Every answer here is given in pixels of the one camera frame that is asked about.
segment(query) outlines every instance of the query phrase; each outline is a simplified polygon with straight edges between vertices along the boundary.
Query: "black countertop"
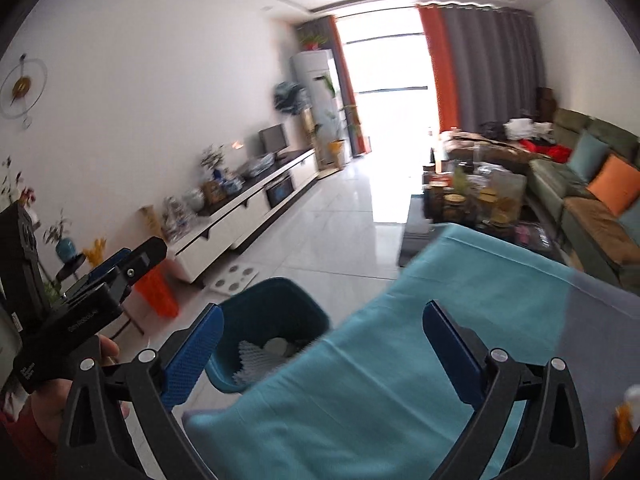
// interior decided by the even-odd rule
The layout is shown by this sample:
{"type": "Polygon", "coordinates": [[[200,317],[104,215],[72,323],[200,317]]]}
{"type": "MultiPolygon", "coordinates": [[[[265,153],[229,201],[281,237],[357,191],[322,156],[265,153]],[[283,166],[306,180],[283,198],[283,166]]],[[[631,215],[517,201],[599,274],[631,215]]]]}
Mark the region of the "black countertop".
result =
{"type": "Polygon", "coordinates": [[[311,151],[312,151],[311,148],[307,148],[306,150],[295,150],[294,152],[283,153],[282,154],[283,157],[280,160],[276,160],[273,163],[273,166],[271,166],[270,168],[267,168],[262,173],[259,173],[257,176],[254,176],[253,178],[248,178],[247,180],[245,180],[244,185],[242,186],[242,189],[240,190],[240,192],[233,194],[231,196],[227,196],[224,200],[221,200],[220,202],[216,202],[215,204],[206,205],[204,209],[198,213],[198,216],[213,215],[216,211],[221,210],[229,202],[236,199],[238,195],[242,195],[242,193],[244,193],[245,191],[248,191],[256,184],[260,184],[261,181],[265,180],[268,176],[276,173],[281,168],[284,168],[284,166],[289,164],[292,160],[295,160],[299,156],[304,155],[305,153],[309,153],[311,151]]]}

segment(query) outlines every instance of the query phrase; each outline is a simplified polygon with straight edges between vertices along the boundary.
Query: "white wall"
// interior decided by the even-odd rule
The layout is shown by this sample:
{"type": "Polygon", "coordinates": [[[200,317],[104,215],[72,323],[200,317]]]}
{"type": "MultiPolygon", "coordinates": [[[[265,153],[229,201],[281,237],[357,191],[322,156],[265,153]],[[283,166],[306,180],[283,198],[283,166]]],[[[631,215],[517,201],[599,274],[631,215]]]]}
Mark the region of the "white wall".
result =
{"type": "Polygon", "coordinates": [[[559,105],[640,136],[640,54],[606,1],[554,0],[535,17],[559,105]]]}
{"type": "MultiPolygon", "coordinates": [[[[264,0],[41,0],[5,56],[42,59],[49,80],[33,124],[0,119],[0,156],[36,190],[43,224],[60,208],[79,248],[108,253],[148,235],[138,214],[196,186],[209,144],[254,140],[283,120],[273,87],[290,78],[292,28],[264,0]]],[[[290,143],[301,146],[288,121],[290,143]]],[[[53,272],[52,247],[40,247],[53,272]]]]}

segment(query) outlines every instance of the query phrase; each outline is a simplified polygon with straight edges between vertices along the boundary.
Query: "curtain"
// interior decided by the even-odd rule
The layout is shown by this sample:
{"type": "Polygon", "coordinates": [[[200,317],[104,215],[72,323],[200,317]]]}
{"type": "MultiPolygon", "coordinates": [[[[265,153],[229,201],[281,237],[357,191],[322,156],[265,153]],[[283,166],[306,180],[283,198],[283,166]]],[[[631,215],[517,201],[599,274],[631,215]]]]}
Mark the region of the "curtain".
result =
{"type": "Polygon", "coordinates": [[[434,6],[418,6],[418,10],[433,64],[440,131],[457,128],[460,126],[458,88],[442,12],[439,7],[434,6]]]}
{"type": "MultiPolygon", "coordinates": [[[[505,123],[535,113],[536,88],[545,86],[545,72],[531,14],[508,8],[457,5],[427,9],[439,12],[444,22],[461,129],[478,132],[482,123],[505,123]]],[[[430,23],[423,20],[423,24],[429,35],[430,23]]],[[[431,57],[435,71],[439,60],[433,53],[431,57]]]]}
{"type": "Polygon", "coordinates": [[[300,38],[309,34],[320,34],[326,38],[326,43],[321,47],[331,50],[334,55],[335,70],[338,73],[338,83],[340,84],[340,92],[342,94],[342,104],[345,107],[345,115],[347,117],[347,124],[349,125],[348,133],[351,153],[353,153],[353,155],[369,153],[371,148],[369,147],[368,140],[362,135],[360,118],[358,117],[358,109],[356,108],[356,97],[353,92],[353,85],[351,84],[351,77],[349,76],[349,69],[344,58],[344,52],[342,51],[340,34],[335,25],[335,16],[323,16],[312,22],[303,23],[298,27],[298,36],[300,38]]]}

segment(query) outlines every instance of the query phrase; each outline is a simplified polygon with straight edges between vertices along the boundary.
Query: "light blue fabric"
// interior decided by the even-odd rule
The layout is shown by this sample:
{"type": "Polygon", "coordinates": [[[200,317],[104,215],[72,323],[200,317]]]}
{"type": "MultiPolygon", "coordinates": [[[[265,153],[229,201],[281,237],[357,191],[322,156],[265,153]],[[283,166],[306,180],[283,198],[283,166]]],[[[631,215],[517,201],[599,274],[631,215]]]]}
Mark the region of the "light blue fabric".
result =
{"type": "Polygon", "coordinates": [[[618,222],[620,222],[626,234],[640,246],[640,198],[620,215],[618,222]]]}
{"type": "Polygon", "coordinates": [[[569,157],[567,166],[585,183],[589,183],[600,171],[609,150],[608,144],[584,131],[569,157]]]}
{"type": "MultiPolygon", "coordinates": [[[[185,418],[184,429],[225,480],[427,479],[472,410],[422,332],[424,305],[439,300],[488,348],[544,364],[564,326],[572,272],[452,225],[385,294],[231,408],[185,418]]],[[[486,478],[499,472],[522,408],[486,478]]]]}

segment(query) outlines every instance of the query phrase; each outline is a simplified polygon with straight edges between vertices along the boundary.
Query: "green sofa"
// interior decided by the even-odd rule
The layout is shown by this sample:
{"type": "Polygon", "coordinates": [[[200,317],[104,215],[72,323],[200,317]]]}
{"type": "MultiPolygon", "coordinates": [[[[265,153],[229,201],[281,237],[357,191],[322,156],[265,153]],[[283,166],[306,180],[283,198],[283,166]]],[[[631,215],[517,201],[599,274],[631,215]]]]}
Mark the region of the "green sofa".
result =
{"type": "MultiPolygon", "coordinates": [[[[613,124],[560,108],[554,136],[573,149],[582,131],[609,145],[611,151],[640,168],[639,139],[613,124]]],[[[529,163],[527,186],[575,251],[584,272],[640,295],[640,247],[609,209],[597,200],[566,164],[538,159],[529,163]]]]}

